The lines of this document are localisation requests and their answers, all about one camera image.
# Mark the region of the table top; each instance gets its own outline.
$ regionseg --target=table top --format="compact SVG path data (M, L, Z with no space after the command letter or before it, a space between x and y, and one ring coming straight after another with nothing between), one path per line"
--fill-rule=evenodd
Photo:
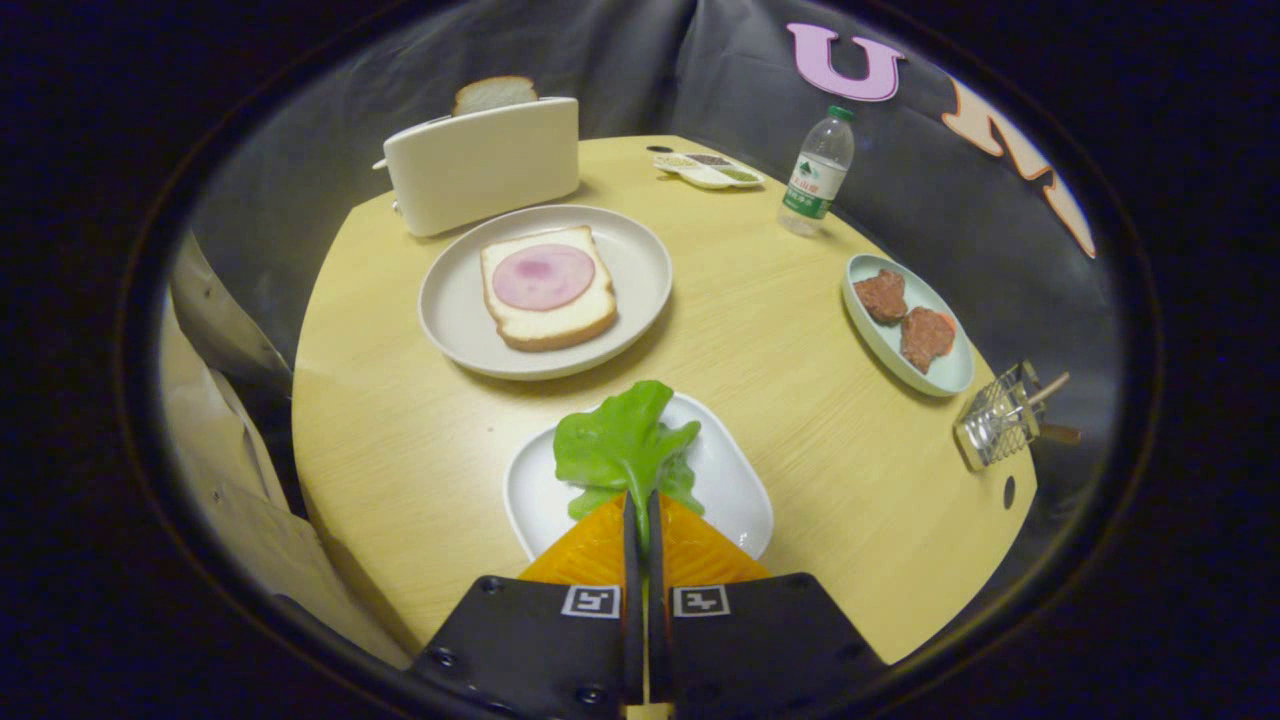
M476 577L529 564L503 506L512 454L563 415L658 379L716 413L763 480L774 511L764 566L813 573L896 662L987 582L1036 495L1029 454L970 473L952 438L991 368L975 347L965 393L910 389L858 337L840 293L849 258L879 249L835 217L815 238L791 234L774 220L781 183L700 190L654 169L649 145L709 151L672 136L584 141L581 186L556 202L657 233L675 268L671 300L634 346L567 378L483 377L422 332L422 279L474 225L410 236L390 193L352 209L294 368L311 520L353 592L416 653Z

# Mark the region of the lettuce leaf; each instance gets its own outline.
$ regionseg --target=lettuce leaf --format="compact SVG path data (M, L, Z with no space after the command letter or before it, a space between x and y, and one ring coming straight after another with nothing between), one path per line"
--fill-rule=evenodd
M617 493L630 492L640 547L648 551L646 501L654 488L699 515L704 512L694 500L695 478L687 459L701 423L671 429L658 421L673 395L657 380L641 380L591 413L575 413L559 421L552 442L556 477L584 488L570 502L570 516L581 520Z

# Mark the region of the metal utensil holder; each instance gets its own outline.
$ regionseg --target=metal utensil holder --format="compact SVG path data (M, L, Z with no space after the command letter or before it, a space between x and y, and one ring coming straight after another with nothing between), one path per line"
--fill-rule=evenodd
M1044 401L1034 396L1042 389L1036 369L1023 360L974 395L955 423L956 442L972 470L1004 460L1039 437Z

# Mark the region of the plastic bottle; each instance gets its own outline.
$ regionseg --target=plastic bottle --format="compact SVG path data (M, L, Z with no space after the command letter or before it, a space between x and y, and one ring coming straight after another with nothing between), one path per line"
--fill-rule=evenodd
M832 105L827 109L827 118L804 138L787 192L782 196L782 206L778 208L782 227L805 237L818 232L854 161L854 131L849 127L852 119L852 113Z

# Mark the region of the toaster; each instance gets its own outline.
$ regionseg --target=toaster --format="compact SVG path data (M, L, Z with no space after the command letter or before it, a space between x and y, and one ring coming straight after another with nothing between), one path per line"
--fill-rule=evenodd
M541 97L444 117L383 142L394 208L415 236L563 197L577 190L577 100Z

